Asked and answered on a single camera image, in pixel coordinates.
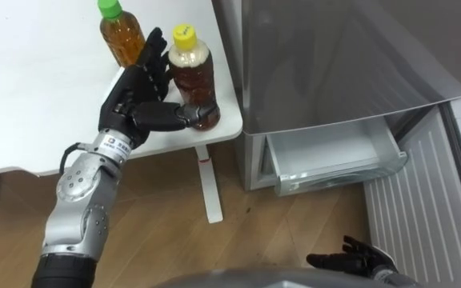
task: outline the green bottle cap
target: green bottle cap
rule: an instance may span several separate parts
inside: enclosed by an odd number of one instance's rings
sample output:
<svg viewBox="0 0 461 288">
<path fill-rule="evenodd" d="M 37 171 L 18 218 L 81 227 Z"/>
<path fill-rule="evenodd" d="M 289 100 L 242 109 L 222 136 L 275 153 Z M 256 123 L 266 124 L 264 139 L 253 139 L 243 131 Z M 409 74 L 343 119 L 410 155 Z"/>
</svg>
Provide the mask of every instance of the green bottle cap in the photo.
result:
<svg viewBox="0 0 461 288">
<path fill-rule="evenodd" d="M 105 19 L 115 19 L 122 13 L 118 0 L 98 0 L 97 6 Z"/>
</svg>

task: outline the white table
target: white table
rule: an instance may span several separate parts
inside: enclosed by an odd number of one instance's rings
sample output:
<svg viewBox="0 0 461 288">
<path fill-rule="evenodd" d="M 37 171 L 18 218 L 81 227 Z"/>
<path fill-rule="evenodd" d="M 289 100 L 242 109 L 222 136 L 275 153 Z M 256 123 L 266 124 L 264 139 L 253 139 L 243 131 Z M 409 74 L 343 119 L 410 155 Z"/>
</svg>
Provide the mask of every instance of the white table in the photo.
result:
<svg viewBox="0 0 461 288">
<path fill-rule="evenodd" d="M 122 73 L 98 31 L 95 2 L 0 1 L 0 173 L 58 172 L 63 151 L 97 135 L 98 112 L 108 86 Z M 131 158 L 195 147 L 210 222 L 222 220 L 206 144 L 235 138 L 243 120 L 210 0 L 121 0 L 144 34 L 159 26 L 172 43 L 176 24 L 188 22 L 214 59 L 220 123 L 212 130 L 151 133 Z M 166 101 L 180 102 L 172 86 Z M 76 158 L 72 154 L 71 163 Z"/>
</svg>

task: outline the plastic bottle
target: plastic bottle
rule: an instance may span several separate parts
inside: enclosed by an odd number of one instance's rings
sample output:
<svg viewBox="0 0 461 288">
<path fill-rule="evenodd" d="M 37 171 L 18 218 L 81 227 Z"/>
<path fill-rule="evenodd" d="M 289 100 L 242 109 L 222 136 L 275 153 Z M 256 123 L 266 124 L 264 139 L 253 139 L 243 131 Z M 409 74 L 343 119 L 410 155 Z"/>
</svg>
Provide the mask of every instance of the plastic bottle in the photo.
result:
<svg viewBox="0 0 461 288">
<path fill-rule="evenodd" d="M 206 43 L 197 39 L 193 26 L 183 24 L 174 28 L 174 45 L 168 52 L 168 58 L 175 85 L 180 90 L 184 102 L 198 106 L 216 102 L 213 58 Z M 195 129 L 208 130 L 219 120 L 218 108 Z"/>
<path fill-rule="evenodd" d="M 136 17 L 122 10 L 118 0 L 98 0 L 101 10 L 101 33 L 111 53 L 122 67 L 128 67 L 138 59 L 145 46 Z"/>
</svg>

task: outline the cable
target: cable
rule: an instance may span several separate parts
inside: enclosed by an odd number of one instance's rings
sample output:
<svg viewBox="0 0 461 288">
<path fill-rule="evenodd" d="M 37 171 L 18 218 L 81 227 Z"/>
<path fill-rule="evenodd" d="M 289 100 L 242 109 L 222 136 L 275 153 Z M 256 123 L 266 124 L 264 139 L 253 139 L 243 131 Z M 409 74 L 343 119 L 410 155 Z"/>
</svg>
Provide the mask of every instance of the cable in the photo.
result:
<svg viewBox="0 0 461 288">
<path fill-rule="evenodd" d="M 65 172 L 65 162 L 67 161 L 69 154 L 76 150 L 81 150 L 81 147 L 79 146 L 80 144 L 81 142 L 77 142 L 69 146 L 69 148 L 65 149 L 65 152 L 63 152 L 62 161 L 60 161 L 60 175 L 63 175 L 63 172 Z"/>
</svg>

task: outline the wooden floor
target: wooden floor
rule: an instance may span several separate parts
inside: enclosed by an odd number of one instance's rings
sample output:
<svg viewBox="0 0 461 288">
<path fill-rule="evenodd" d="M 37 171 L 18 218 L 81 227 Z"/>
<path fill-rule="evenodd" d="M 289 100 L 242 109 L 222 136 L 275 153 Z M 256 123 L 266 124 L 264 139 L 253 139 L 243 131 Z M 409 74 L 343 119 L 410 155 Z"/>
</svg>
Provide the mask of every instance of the wooden floor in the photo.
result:
<svg viewBox="0 0 461 288">
<path fill-rule="evenodd" d="M 210 147 L 223 222 L 208 224 L 194 150 L 126 164 L 95 287 L 153 286 L 228 267 L 307 266 L 338 252 L 344 234 L 368 239 L 361 185 L 277 198 L 245 193 L 230 142 Z M 0 287 L 29 287 L 58 175 L 0 175 Z"/>
</svg>

